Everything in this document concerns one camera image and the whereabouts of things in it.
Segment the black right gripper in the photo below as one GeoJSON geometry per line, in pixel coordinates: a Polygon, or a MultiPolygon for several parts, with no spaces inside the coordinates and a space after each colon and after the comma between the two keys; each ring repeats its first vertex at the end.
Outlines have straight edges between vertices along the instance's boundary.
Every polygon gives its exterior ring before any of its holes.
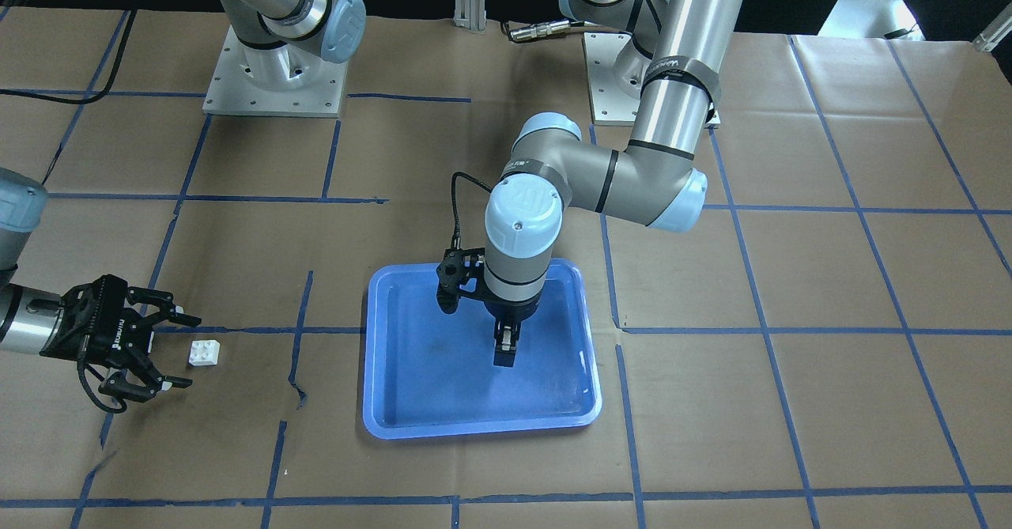
{"type": "Polygon", "coordinates": [[[40,356],[75,363],[80,384],[98,403],[88,384],[90,372],[102,395],[116,402],[148,402],[171,388],[188,388],[185,377],[159,372],[149,359],[153,327],[169,321],[181,327],[198,327],[202,317],[174,305],[173,295],[156,289],[134,287],[114,274],[73,287],[59,301],[44,301],[57,308],[60,320],[43,345],[40,356]]]}

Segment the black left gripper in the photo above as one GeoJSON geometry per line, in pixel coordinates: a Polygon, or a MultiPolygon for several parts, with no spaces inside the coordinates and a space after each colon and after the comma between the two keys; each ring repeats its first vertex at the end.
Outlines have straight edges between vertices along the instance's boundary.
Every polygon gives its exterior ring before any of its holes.
{"type": "Polygon", "coordinates": [[[524,320],[533,316],[538,308],[539,298],[529,298],[520,302],[484,301],[485,308],[495,317],[493,364],[513,367],[524,320]]]}

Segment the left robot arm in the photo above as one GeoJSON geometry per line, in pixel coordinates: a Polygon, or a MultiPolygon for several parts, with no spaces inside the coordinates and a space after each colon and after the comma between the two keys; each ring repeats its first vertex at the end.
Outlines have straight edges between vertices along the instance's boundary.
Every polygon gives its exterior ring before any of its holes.
{"type": "Polygon", "coordinates": [[[585,142],[556,112],[531,117],[485,208],[476,296],[494,316],[494,363],[514,363],[534,314],[567,207],[685,232],[708,189],[695,168],[713,120],[719,71],[743,0],[560,0],[574,20],[607,28],[584,40],[597,125],[630,126],[615,150],[585,142]]]}

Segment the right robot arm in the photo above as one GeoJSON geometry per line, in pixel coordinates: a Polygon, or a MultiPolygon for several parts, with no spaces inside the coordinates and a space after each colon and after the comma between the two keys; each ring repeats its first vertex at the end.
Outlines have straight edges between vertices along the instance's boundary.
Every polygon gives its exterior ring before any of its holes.
{"type": "MultiPolygon", "coordinates": [[[[347,64],[364,38],[364,0],[221,0],[230,35],[218,58],[213,115],[336,117],[347,64]]],[[[43,184],[13,170],[1,176],[2,348],[72,362],[99,410],[119,414],[191,379],[159,371],[149,359],[154,327],[202,321],[170,292],[130,286],[114,274],[62,294],[12,283],[39,226],[43,184]]]]}

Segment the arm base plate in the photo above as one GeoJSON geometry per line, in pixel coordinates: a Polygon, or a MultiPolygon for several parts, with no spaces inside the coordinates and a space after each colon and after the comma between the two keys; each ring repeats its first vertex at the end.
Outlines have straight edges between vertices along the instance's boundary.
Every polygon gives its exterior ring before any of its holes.
{"type": "Polygon", "coordinates": [[[584,54],[593,124],[632,126],[651,60],[636,49],[629,34],[589,32],[584,54]]]}
{"type": "Polygon", "coordinates": [[[347,63],[326,62],[290,45],[254,49],[229,28],[202,110],[232,117],[338,119],[347,72],[347,63]]]}

